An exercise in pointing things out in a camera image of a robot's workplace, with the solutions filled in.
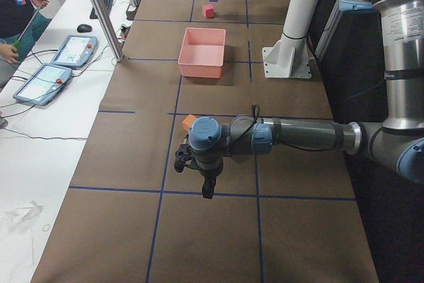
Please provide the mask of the pink foam block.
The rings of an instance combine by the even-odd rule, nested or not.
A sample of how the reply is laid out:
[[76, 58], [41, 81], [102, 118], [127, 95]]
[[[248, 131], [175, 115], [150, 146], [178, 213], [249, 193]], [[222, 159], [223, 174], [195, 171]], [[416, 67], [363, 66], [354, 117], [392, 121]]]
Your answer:
[[215, 8], [212, 4], [205, 4], [202, 6], [202, 15], [206, 19], [212, 19], [215, 17]]

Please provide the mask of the teach pendant tablet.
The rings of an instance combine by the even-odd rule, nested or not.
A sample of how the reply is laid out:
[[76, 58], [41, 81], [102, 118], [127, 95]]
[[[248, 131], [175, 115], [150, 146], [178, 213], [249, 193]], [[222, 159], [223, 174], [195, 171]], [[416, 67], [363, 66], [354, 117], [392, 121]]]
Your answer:
[[43, 64], [13, 94], [19, 102], [44, 106], [50, 103], [71, 79], [72, 69]]
[[80, 68], [87, 64], [98, 45], [96, 36], [70, 34], [59, 47], [51, 64]]

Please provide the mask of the white pedestal column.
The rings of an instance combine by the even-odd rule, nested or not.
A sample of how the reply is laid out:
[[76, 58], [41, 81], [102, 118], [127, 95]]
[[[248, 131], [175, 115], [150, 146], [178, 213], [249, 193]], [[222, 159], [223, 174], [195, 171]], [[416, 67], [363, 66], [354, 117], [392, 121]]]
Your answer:
[[262, 49], [266, 78], [309, 79], [312, 77], [307, 34], [318, 0], [290, 0], [281, 38]]

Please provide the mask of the aluminium frame post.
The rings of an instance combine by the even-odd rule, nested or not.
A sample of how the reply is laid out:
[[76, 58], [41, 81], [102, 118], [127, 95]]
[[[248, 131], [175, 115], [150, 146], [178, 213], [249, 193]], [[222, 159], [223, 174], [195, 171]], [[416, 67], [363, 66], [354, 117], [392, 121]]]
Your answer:
[[119, 41], [117, 40], [115, 29], [109, 18], [109, 13], [104, 5], [103, 0], [90, 0], [95, 12], [97, 13], [98, 20], [100, 22], [103, 33], [107, 39], [107, 42], [113, 52], [113, 55], [117, 62], [121, 62], [123, 59], [123, 51]]

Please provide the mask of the pink plastic bin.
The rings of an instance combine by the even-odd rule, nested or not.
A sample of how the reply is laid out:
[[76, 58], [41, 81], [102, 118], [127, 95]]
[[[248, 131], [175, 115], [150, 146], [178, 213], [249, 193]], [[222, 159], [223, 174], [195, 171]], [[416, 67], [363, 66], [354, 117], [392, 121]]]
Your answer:
[[223, 72], [226, 30], [187, 27], [178, 58], [181, 75], [219, 79]]

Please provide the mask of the seated person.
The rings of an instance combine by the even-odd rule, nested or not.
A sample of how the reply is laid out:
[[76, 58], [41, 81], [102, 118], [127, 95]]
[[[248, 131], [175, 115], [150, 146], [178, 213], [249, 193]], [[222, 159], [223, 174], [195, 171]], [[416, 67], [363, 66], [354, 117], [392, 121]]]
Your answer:
[[37, 8], [49, 0], [1, 0], [1, 87], [5, 87], [21, 61], [32, 50], [50, 20]]

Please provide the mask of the near teach pendant tablet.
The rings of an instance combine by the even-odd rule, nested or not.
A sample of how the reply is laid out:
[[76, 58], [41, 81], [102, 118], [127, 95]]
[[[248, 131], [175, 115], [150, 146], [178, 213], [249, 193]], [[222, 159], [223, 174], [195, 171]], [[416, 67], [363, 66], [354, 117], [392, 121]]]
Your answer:
[[72, 69], [43, 64], [13, 94], [19, 102], [44, 106], [50, 103], [71, 79]]

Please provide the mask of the crumpled clear plastic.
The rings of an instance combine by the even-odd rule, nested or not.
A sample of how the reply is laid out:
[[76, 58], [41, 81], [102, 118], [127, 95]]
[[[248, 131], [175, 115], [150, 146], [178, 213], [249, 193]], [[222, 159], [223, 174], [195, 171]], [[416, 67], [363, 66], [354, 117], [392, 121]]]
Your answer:
[[3, 214], [3, 220], [8, 226], [18, 227], [19, 225], [27, 224], [38, 217], [44, 210], [44, 206], [38, 204], [35, 200], [26, 204], [23, 207], [17, 207], [6, 211]]

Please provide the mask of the orange foam block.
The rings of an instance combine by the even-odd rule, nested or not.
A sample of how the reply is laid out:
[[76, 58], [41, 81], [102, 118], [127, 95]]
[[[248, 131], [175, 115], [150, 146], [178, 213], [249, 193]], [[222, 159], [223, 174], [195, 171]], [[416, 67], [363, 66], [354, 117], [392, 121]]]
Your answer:
[[189, 114], [187, 115], [184, 120], [182, 121], [182, 129], [185, 132], [189, 131], [189, 128], [191, 127], [191, 124], [197, 119], [195, 115]]

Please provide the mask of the far teach pendant tablet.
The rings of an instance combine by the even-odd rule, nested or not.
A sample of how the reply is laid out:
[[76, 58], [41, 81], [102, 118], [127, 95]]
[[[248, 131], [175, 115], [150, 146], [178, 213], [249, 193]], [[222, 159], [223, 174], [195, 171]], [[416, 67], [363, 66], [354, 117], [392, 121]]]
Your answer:
[[96, 36], [70, 34], [59, 47], [51, 64], [80, 68], [87, 64], [98, 45]]

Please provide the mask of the black computer mouse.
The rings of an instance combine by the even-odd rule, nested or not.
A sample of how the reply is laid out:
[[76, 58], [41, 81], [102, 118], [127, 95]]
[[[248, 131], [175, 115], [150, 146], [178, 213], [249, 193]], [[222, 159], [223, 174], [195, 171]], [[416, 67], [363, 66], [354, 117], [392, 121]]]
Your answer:
[[92, 26], [87, 25], [87, 24], [80, 24], [77, 27], [77, 32], [78, 33], [88, 33], [92, 31]]

